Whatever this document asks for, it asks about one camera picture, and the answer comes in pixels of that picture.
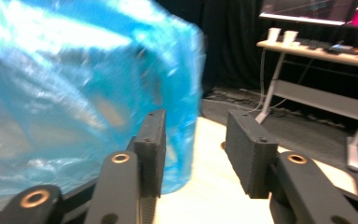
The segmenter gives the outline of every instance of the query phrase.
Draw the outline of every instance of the plastic sheet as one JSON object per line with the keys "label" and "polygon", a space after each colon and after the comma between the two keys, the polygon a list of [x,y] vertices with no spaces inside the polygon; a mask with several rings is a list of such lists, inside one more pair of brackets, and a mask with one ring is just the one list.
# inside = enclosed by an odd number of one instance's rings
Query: plastic sheet
{"label": "plastic sheet", "polygon": [[200,30],[147,0],[0,0],[0,209],[23,189],[98,176],[167,111],[163,193],[191,174]]}

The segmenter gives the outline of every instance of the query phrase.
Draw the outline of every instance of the black curtain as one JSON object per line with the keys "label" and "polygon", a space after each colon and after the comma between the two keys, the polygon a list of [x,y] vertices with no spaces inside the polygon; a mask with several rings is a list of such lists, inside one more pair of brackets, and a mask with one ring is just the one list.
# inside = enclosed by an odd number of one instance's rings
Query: black curtain
{"label": "black curtain", "polygon": [[[245,88],[248,90],[260,88],[260,59],[262,49],[256,43],[267,38],[269,27],[298,31],[299,38],[328,42],[336,44],[343,41],[344,45],[358,48],[358,29],[351,27],[327,26],[311,23],[295,23],[290,21],[274,21],[260,19],[262,6],[260,0],[229,0],[227,11],[227,26],[222,45],[221,61],[217,85],[231,88]],[[267,51],[265,59],[265,86],[269,85],[272,73],[278,60],[278,53]],[[288,56],[288,60],[295,63],[307,63],[310,59]],[[358,67],[345,64],[329,63],[315,60],[311,64],[315,67],[355,74],[358,76]],[[281,78],[298,82],[304,67],[285,64]],[[358,99],[358,78],[343,76],[321,70],[310,69],[301,82],[322,91],[345,95]],[[347,127],[355,129],[356,120],[333,115],[316,108],[293,102],[285,102],[285,107],[302,110],[305,114],[313,114],[321,119],[332,119],[344,123]]]}

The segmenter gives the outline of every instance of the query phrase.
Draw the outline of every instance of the white table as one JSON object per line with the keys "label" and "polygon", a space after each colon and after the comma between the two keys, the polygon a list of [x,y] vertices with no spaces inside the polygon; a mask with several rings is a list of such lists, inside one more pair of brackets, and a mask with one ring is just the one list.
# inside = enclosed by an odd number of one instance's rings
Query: white table
{"label": "white table", "polygon": [[[190,181],[158,200],[155,224],[273,223],[269,200],[251,200],[243,191],[226,152],[226,127],[199,118]],[[357,194],[347,173],[317,162],[337,187]]]}
{"label": "white table", "polygon": [[[295,83],[279,80],[279,74],[286,54],[293,54],[301,57],[308,57],[324,60],[332,63],[344,63],[358,66],[358,56],[349,54],[329,54],[322,49],[308,49],[306,46],[296,46],[285,48],[281,42],[268,45],[267,41],[257,43],[258,47],[277,51],[281,53],[275,72],[268,87],[268,93],[261,113],[256,117],[257,122],[261,123],[269,114],[269,105],[273,95],[285,99],[311,105],[323,110],[327,110],[352,119],[358,119],[358,100],[333,94],[326,91],[319,91],[304,87]],[[347,143],[347,165],[348,168],[358,172],[358,130],[353,138],[348,138]]]}

